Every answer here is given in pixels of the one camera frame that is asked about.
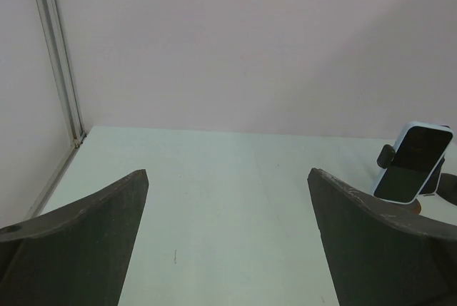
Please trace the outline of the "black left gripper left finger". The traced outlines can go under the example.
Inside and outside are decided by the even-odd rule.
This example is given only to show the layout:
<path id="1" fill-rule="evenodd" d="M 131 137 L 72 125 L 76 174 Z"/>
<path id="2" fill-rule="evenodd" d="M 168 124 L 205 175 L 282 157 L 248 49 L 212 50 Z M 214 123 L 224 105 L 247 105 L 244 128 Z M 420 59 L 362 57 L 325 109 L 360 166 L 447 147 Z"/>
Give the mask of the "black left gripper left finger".
<path id="1" fill-rule="evenodd" d="M 1 229 L 2 305 L 117 305 L 146 204 L 135 170 L 38 217 Z"/>

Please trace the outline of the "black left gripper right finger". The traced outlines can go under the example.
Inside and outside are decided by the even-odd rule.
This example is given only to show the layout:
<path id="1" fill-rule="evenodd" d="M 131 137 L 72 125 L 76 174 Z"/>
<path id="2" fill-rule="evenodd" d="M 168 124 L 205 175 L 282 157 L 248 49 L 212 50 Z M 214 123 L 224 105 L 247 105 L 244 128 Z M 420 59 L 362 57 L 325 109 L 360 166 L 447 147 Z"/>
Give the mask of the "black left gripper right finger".
<path id="1" fill-rule="evenodd" d="M 456 226 L 314 168 L 308 188 L 340 305 L 455 305 Z"/>

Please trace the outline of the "black clamp phone stand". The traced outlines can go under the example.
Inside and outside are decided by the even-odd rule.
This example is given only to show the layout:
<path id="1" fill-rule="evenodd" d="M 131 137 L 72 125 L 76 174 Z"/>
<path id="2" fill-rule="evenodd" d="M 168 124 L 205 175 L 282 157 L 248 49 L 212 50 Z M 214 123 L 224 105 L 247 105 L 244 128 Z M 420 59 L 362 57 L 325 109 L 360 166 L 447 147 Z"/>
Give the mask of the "black clamp phone stand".
<path id="1" fill-rule="evenodd" d="M 395 154 L 396 152 L 393 146 L 386 144 L 376 160 L 378 167 L 389 167 Z M 445 160 L 446 158 L 442 157 L 419 195 L 439 195 L 448 203 L 456 205 L 456 175 L 442 173 L 442 167 Z"/>

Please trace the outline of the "light blue cased phone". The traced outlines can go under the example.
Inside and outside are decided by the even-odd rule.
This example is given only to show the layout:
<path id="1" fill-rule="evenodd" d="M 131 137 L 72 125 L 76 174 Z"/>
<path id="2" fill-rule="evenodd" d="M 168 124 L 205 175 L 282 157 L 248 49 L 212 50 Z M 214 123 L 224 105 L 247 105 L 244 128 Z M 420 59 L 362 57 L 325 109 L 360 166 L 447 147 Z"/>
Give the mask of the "light blue cased phone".
<path id="1" fill-rule="evenodd" d="M 396 204 L 412 203 L 444 158 L 453 137 L 447 126 L 407 123 L 395 143 L 382 148 L 376 161 L 381 171 L 370 194 Z"/>

